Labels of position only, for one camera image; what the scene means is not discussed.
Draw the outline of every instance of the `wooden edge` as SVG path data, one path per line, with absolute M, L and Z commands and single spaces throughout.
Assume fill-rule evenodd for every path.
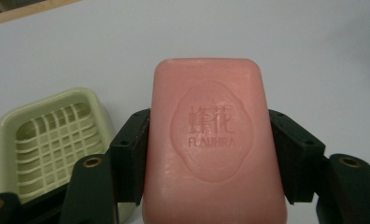
M 39 12 L 54 9 L 56 7 L 62 7 L 72 3 L 76 3 L 80 0 L 46 0 L 40 3 L 35 3 L 26 7 L 19 7 L 10 11 L 0 13 L 0 23 L 6 21 L 13 21 L 18 18 L 34 15 Z

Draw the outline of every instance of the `pale green soap dish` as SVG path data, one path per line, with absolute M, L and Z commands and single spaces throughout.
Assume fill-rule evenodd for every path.
M 0 118 L 0 192 L 26 203 L 68 183 L 75 162 L 105 153 L 114 135 L 95 94 L 74 88 Z M 135 209 L 120 203 L 121 222 Z

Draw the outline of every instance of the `pink soap bar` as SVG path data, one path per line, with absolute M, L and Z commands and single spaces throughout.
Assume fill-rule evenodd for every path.
M 155 71 L 146 224 L 286 223 L 258 66 L 173 59 Z

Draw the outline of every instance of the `embossed logo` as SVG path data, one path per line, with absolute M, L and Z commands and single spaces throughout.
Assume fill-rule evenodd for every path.
M 171 141 L 192 174 L 209 182 L 233 176 L 252 149 L 254 129 L 241 101 L 223 84 L 208 81 L 180 100 Z

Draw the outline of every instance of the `white surface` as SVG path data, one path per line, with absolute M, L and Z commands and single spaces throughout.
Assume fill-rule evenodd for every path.
M 370 1 L 83 0 L 0 24 L 0 117 L 75 86 L 116 131 L 150 106 L 153 70 L 177 57 L 241 57 L 262 69 L 269 108 L 370 163 Z M 138 209 L 130 223 L 142 223 Z M 318 223 L 314 203 L 288 223 Z

